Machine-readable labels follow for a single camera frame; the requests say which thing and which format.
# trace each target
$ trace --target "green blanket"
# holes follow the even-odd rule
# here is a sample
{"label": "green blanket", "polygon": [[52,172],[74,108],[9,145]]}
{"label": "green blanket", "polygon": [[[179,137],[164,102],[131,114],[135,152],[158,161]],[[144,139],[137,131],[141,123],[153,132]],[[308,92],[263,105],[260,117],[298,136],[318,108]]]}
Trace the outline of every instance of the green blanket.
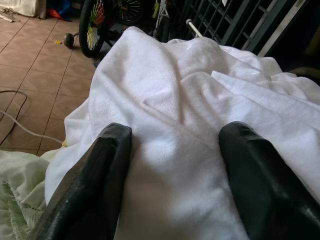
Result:
{"label": "green blanket", "polygon": [[24,240],[46,208],[45,174],[57,150],[41,157],[0,150],[0,240]]}

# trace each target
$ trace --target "metal gate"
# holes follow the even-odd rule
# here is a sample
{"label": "metal gate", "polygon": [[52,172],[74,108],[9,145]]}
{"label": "metal gate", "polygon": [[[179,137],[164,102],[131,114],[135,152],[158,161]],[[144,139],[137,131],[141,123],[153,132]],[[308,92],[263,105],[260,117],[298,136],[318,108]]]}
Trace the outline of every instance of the metal gate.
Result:
{"label": "metal gate", "polygon": [[297,0],[176,0],[180,10],[173,21],[179,38],[191,39],[186,26],[192,19],[198,30],[221,45],[248,50],[255,54]]}

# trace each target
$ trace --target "bicycle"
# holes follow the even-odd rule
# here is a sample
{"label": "bicycle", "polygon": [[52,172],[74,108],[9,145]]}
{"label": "bicycle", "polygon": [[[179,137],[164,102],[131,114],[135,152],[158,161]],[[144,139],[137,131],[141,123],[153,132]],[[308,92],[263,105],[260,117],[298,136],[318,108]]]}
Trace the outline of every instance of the bicycle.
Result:
{"label": "bicycle", "polygon": [[121,34],[111,31],[116,23],[131,26],[143,17],[142,0],[85,0],[80,15],[79,32],[67,33],[64,45],[72,49],[74,37],[79,35],[79,43],[83,54],[88,58],[96,57],[104,42],[111,47],[110,41],[116,41]]}
{"label": "bicycle", "polygon": [[162,43],[167,43],[170,32],[170,17],[167,11],[168,0],[155,0],[154,13],[152,17],[156,18],[155,28],[153,30],[153,38]]}

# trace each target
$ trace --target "white towel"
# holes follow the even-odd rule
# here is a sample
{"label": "white towel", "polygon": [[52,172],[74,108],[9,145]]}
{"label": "white towel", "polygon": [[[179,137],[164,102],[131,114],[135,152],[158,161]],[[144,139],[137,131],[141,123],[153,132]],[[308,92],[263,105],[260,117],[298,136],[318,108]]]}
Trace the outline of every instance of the white towel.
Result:
{"label": "white towel", "polygon": [[88,99],[64,121],[69,147],[45,179],[48,202],[112,122],[132,128],[117,240],[245,240],[229,189],[220,129],[249,124],[320,199],[320,88],[207,38],[160,43],[127,29],[95,71]]}

